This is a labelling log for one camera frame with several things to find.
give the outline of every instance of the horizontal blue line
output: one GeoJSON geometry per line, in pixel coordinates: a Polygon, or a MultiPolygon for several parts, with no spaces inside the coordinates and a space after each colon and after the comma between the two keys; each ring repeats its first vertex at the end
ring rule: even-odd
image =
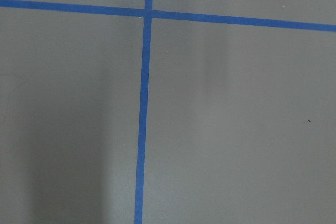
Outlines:
{"type": "Polygon", "coordinates": [[[153,18],[336,32],[336,25],[154,10],[153,18]]]}
{"type": "Polygon", "coordinates": [[[315,31],[329,31],[333,33],[336,32],[336,25],[330,25],[330,24],[305,23],[305,22],[286,21],[286,20],[221,16],[210,14],[166,12],[162,10],[150,11],[143,9],[64,4],[64,3],[51,3],[51,2],[38,2],[38,1],[25,1],[25,0],[0,0],[0,7],[54,10],[59,12],[92,13],[92,14],[118,15],[118,16],[130,16],[130,17],[145,17],[147,14],[151,13],[153,18],[160,18],[160,19],[292,28],[292,29],[315,30],[315,31]]]}
{"type": "Polygon", "coordinates": [[[0,7],[55,10],[59,12],[92,13],[92,14],[131,16],[131,17],[143,17],[145,15],[145,11],[142,9],[51,3],[51,2],[26,1],[26,0],[0,0],[0,7]]]}

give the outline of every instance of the floor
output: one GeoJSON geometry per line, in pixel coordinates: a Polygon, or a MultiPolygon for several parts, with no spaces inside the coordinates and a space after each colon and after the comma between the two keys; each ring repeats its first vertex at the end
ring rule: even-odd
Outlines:
{"type": "Polygon", "coordinates": [[[0,223],[330,223],[336,0],[0,0],[0,223]]]}

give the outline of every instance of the blue tape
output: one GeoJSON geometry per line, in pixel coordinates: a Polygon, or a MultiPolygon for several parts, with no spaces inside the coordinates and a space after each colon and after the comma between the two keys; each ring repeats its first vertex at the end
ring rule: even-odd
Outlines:
{"type": "Polygon", "coordinates": [[[153,8],[153,0],[145,0],[145,17],[144,17],[145,19],[143,25],[140,109],[139,109],[138,158],[136,162],[137,179],[135,185],[134,224],[142,224],[146,128],[147,128],[147,104],[148,104],[150,53],[151,53],[151,32],[152,32],[152,17],[151,17],[152,8],[153,8]]]}
{"type": "Polygon", "coordinates": [[[154,10],[153,18],[336,32],[336,25],[154,10]]]}
{"type": "Polygon", "coordinates": [[[131,17],[143,17],[145,14],[145,11],[141,9],[50,3],[50,2],[25,1],[25,0],[0,0],[0,7],[55,10],[59,12],[92,13],[92,14],[131,16],[131,17]]]}

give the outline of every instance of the blue line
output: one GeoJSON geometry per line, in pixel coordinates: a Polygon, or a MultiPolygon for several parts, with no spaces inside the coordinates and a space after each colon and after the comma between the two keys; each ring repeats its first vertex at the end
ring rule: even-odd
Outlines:
{"type": "Polygon", "coordinates": [[[0,7],[55,10],[61,12],[92,13],[92,14],[131,16],[131,17],[144,16],[144,10],[141,9],[50,3],[50,2],[26,1],[26,0],[0,0],[0,7]]]}
{"type": "Polygon", "coordinates": [[[336,32],[336,25],[154,10],[153,18],[336,32]]]}
{"type": "Polygon", "coordinates": [[[137,180],[135,185],[134,224],[142,224],[146,128],[147,128],[147,104],[148,104],[150,53],[151,53],[151,32],[152,32],[152,17],[151,17],[152,7],[153,7],[153,0],[145,0],[146,15],[144,17],[145,19],[143,25],[143,41],[142,41],[138,159],[136,162],[137,180]]]}

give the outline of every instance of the vertical blue line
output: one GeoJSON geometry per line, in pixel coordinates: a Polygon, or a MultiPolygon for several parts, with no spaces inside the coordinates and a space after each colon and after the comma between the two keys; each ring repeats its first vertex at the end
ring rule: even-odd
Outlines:
{"type": "Polygon", "coordinates": [[[153,8],[153,0],[145,0],[145,15],[144,15],[143,41],[142,41],[141,84],[140,84],[138,159],[136,162],[137,180],[135,185],[134,224],[142,224],[147,104],[148,104],[149,66],[150,66],[150,52],[151,52],[151,31],[152,31],[152,8],[153,8]]]}

